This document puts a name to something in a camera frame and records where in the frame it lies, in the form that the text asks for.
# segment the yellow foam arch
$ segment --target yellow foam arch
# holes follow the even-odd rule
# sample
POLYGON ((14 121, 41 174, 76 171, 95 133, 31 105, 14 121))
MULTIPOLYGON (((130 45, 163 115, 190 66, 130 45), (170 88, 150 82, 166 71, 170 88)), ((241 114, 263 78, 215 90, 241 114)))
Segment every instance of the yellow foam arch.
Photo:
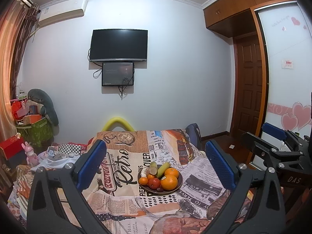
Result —
POLYGON ((123 118, 121 117, 114 117, 114 118, 111 118, 103 127, 102 131, 109 131, 109 128, 114 124, 114 123, 120 123, 122 124, 126 131, 130 131, 130 132, 133 132, 134 129, 133 127, 127 122, 125 121, 123 118))

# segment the metal bolt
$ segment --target metal bolt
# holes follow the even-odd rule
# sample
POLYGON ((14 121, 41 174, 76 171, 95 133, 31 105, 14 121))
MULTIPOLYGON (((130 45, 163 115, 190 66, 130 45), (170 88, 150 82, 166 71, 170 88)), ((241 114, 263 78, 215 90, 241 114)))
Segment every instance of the metal bolt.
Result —
POLYGON ((40 167, 37 169, 37 172, 38 172, 38 173, 41 173, 41 172, 43 172, 44 169, 45 169, 45 168, 44 168, 43 166, 40 166, 40 167))
POLYGON ((239 167, 241 170, 246 170, 246 169, 247 169, 247 165, 244 164, 244 163, 240 163, 240 164, 238 165, 238 167, 239 167))
POLYGON ((269 167, 269 172, 270 173, 275 173, 275 169, 273 167, 269 167))
POLYGON ((74 166, 73 163, 66 163, 65 164, 66 169, 71 169, 71 168, 73 168, 73 166, 74 166))

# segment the fruit plate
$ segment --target fruit plate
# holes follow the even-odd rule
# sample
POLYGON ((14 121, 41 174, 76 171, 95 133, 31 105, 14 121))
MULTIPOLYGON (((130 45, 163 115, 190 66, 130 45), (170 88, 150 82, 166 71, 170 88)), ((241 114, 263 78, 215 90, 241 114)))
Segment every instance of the fruit plate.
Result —
MULTIPOLYGON (((138 173, 138 180, 140 178, 141 178, 141 172, 138 173)), ((152 192, 155 195, 169 195, 169 194, 174 193, 178 189, 180 189, 181 186, 182 186, 182 183, 183 183, 183 177, 182 177, 181 173, 179 173, 179 177, 177 179, 177 187, 174 190, 170 190, 170 191, 164 190, 163 192, 157 192, 157 190, 150 189, 149 186, 147 186, 147 185, 146 186, 142 186, 142 185, 139 184, 139 186, 141 186, 145 191, 152 192)))

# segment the green fabric basket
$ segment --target green fabric basket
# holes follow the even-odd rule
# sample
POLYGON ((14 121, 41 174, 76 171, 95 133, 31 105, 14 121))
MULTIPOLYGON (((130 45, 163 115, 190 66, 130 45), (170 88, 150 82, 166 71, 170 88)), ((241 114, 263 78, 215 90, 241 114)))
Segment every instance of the green fabric basket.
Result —
POLYGON ((41 147, 41 142, 53 137, 52 127, 45 117, 33 124, 16 125, 16 128, 24 140, 34 147, 41 147))

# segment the checkered cloth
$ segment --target checkered cloth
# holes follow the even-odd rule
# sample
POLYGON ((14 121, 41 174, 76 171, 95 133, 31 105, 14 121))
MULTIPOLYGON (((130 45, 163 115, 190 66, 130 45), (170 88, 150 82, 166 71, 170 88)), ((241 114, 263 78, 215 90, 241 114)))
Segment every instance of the checkered cloth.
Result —
POLYGON ((82 146, 80 145, 74 145, 74 144, 60 144, 58 146, 58 152, 65 153, 67 155, 69 154, 81 154, 82 146))

